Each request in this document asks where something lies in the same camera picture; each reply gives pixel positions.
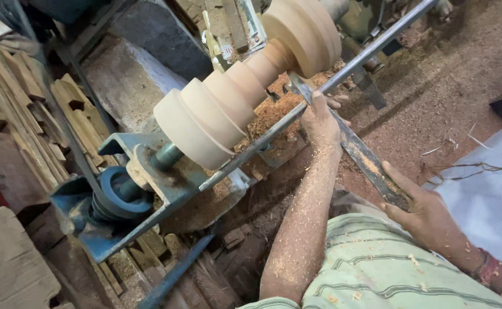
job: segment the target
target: green striped shirt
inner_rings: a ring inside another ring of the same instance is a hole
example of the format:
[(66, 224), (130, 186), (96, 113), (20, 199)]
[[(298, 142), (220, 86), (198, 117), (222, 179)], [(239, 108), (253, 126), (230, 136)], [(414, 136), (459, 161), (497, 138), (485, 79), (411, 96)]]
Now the green striped shirt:
[[(502, 308), (502, 297), (400, 229), (350, 213), (329, 220), (325, 260), (302, 307)], [(267, 298), (241, 308), (299, 307), (286, 298)]]

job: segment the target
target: man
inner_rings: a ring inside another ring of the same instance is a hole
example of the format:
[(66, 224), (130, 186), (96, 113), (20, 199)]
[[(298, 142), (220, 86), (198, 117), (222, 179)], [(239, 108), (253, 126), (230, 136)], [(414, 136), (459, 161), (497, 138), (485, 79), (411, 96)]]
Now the man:
[(276, 235), (260, 300), (242, 308), (502, 308), (502, 263), (468, 241), (440, 194), (388, 162), (387, 174), (415, 201), (409, 213), (354, 197), (352, 213), (328, 221), (342, 148), (320, 92), (301, 122), (314, 158)]

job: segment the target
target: red bracelet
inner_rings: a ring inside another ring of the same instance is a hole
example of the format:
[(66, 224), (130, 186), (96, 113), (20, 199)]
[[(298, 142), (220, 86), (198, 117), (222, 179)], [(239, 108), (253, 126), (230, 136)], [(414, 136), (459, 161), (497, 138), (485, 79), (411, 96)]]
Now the red bracelet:
[(471, 277), (483, 286), (489, 287), (493, 275), (499, 275), (499, 261), (488, 251), (478, 248), (484, 254), (484, 263), (471, 273)]

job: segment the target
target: concrete wall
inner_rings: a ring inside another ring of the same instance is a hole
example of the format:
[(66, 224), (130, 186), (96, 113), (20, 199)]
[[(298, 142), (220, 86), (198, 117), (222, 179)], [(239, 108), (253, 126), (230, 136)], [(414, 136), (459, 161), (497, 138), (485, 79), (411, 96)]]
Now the concrete wall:
[(163, 0), (131, 5), (109, 32), (142, 47), (186, 80), (204, 79), (213, 71), (209, 57)]
[(171, 89), (187, 84), (143, 48), (112, 35), (103, 38), (83, 67), (104, 109), (124, 132), (157, 128), (154, 106)]

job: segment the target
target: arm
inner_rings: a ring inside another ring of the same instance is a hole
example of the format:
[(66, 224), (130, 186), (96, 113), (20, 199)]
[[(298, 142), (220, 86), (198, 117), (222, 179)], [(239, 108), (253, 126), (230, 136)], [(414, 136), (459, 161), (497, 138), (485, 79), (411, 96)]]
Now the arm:
[(301, 123), (314, 157), (272, 245), (261, 277), (260, 299), (282, 296), (300, 304), (323, 263), (330, 198), (342, 148), (326, 97), (315, 91), (312, 104)]
[(482, 284), (502, 295), (502, 263), (497, 261), (484, 266), (490, 255), (470, 243), (447, 211), (441, 195), (419, 187), (386, 161), (383, 168), (402, 190), (413, 197), (415, 204), (409, 213), (390, 204), (381, 204), (380, 209), (416, 240), (441, 254), (458, 269), (472, 274), (474, 279), (481, 274)]

